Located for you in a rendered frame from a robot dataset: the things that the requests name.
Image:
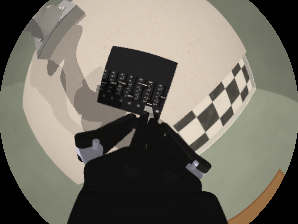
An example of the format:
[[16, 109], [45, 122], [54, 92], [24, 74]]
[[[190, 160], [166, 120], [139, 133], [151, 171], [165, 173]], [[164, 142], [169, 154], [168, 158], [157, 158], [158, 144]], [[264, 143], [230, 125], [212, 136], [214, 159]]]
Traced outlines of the black lighting desk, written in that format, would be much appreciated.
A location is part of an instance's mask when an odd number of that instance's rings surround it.
[[97, 102], [137, 115], [150, 106], [159, 120], [177, 65], [151, 53], [112, 46]]

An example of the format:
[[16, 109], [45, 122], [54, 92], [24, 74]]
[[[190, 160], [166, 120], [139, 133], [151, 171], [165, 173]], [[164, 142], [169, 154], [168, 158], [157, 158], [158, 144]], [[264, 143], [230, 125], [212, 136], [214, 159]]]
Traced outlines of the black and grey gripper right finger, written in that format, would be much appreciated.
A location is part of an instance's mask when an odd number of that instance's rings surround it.
[[163, 177], [175, 181], [183, 173], [183, 165], [200, 180], [210, 170], [211, 164], [199, 156], [167, 123], [159, 124], [150, 106], [149, 113], [146, 145], [149, 150], [157, 150]]

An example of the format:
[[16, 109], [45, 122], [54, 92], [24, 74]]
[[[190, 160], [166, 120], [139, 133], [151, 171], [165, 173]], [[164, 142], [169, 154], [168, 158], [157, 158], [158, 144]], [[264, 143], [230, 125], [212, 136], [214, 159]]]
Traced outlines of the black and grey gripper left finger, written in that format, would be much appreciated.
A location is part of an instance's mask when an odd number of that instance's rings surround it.
[[105, 155], [133, 129], [136, 129], [125, 156], [123, 170], [130, 176], [140, 175], [146, 161], [146, 133], [149, 114], [149, 106], [145, 105], [140, 117], [129, 113], [96, 130], [75, 134], [78, 160], [86, 165], [88, 161]]

